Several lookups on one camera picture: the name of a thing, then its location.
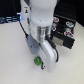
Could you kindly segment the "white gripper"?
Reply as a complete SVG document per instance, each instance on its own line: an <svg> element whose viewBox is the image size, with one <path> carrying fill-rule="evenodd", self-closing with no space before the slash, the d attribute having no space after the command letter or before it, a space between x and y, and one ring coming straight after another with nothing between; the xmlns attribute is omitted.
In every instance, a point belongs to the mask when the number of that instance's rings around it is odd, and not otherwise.
<svg viewBox="0 0 84 84"><path fill-rule="evenodd" d="M48 72L52 72L56 67L57 53L48 41L43 41L40 43L38 54L44 63L41 64L41 69L43 70L46 68Z"/></svg>

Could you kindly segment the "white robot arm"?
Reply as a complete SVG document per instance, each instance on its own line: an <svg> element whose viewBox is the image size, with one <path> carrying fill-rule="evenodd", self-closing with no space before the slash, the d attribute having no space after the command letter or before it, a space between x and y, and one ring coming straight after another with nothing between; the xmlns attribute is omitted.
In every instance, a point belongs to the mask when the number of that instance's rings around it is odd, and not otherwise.
<svg viewBox="0 0 84 84"><path fill-rule="evenodd" d="M36 54L34 63L52 72L59 59L55 44L50 39L53 14L57 0L23 0L29 9L27 45Z"/></svg>

